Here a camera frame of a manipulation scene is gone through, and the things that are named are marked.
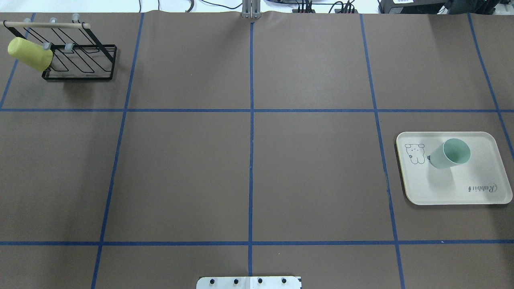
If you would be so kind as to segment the white rabbit print tray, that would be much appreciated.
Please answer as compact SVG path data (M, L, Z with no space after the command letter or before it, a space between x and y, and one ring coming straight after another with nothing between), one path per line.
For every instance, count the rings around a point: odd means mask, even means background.
M458 138L471 149L470 160L438 169L429 155L444 141ZM507 204L513 192L492 135L486 132L403 132L396 148L404 192L421 206Z

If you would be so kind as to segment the pale green plastic cup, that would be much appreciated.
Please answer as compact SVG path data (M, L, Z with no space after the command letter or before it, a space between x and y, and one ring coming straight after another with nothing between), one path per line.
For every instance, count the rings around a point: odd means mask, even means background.
M466 142L458 138L444 141L429 155L431 165L438 169L463 165L470 158L470 147Z

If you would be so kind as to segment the aluminium frame post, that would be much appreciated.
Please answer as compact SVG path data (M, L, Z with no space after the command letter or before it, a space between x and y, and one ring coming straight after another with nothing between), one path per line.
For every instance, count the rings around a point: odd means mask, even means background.
M242 0L242 18L259 19L262 16L260 0Z

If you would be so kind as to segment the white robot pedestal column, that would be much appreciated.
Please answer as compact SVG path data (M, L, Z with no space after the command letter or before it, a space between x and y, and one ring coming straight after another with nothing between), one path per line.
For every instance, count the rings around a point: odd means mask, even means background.
M240 276L202 277L197 289L301 289L301 277L296 276Z

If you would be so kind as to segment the yellow plastic cup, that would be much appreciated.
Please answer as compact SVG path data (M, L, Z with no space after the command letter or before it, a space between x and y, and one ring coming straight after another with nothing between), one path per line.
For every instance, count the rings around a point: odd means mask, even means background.
M24 38L16 37L8 44L8 53L20 62L43 72L53 61L53 52Z

